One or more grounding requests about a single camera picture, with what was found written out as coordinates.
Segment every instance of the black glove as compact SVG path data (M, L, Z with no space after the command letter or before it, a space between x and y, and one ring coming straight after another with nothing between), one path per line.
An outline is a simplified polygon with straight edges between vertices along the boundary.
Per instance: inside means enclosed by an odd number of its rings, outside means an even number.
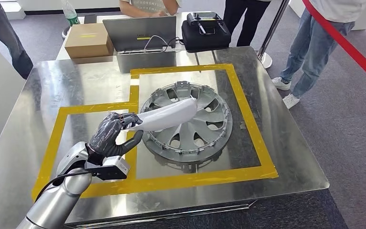
M141 141L143 131L135 132L134 137L122 145L116 145L117 136L122 129L129 125L132 127L141 123L142 120L136 114L110 112L99 124L97 131L88 143L88 148L104 157L123 156Z

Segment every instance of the plastic water bottle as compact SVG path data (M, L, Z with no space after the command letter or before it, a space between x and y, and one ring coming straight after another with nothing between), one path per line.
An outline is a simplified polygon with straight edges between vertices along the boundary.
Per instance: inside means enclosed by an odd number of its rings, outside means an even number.
M68 20L70 26L80 24L78 16L76 15L75 9L72 7L68 0L61 0L62 10L64 11L65 17Z

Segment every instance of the shoe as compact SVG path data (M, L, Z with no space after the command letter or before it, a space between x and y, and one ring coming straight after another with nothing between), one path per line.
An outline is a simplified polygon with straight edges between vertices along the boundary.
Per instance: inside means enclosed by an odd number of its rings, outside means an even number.
M293 94L289 94L286 97L284 97L283 102L287 109L290 109L291 107L295 106L297 103L299 103L299 100L297 97L293 96Z
M291 81L287 84L281 82L281 77L276 77L274 79L272 79L273 85L274 87L276 87L277 89L283 90L283 91L288 91L290 90L291 87Z

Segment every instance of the stanchion base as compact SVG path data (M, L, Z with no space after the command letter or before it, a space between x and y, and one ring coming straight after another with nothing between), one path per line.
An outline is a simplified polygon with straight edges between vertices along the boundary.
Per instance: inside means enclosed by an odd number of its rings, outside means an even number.
M263 57L261 59L261 62L263 64L263 67L265 69L268 69L271 67L271 65L273 64L273 59L271 58L271 56L267 53L263 54Z

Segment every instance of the yellow tape square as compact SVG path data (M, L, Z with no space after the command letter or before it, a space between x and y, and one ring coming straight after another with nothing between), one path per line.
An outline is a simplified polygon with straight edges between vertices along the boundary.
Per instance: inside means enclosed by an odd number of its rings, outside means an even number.
M104 182L91 184L89 188L82 194L82 198L100 197L106 195L118 195L137 192L149 192L173 188L187 188L195 186L225 184L240 181L249 181L265 178L278 177L275 166L267 151L262 135L257 127L246 96L242 90L242 86L236 75L234 66L229 63L225 64L210 64L210 65L195 65L181 67L166 67L166 68L147 68L131 70L131 79L139 79L141 75L154 73L177 73L177 72L194 72L207 70L225 70L230 80L236 100L244 118L250 138L256 149L256 154L260 161L260 166L246 167L237 169L228 169L212 172L202 172L196 174L184 174L169 177L156 178L136 178L136 162L137 162L137 147L126 154L126 160L131 165L127 179L116 182ZM111 110L128 109L129 112L138 113L138 98L139 85L130 86L130 100L123 103L110 104L92 104L71 107L60 107L57 119L52 130L52 134L45 152L40 172L31 195L35 199L40 190L50 180L50 174L54 167L55 157L60 145L62 132L65 127L65 122L68 115L83 114L90 112L101 112ZM127 133L127 139L131 138L134 132Z

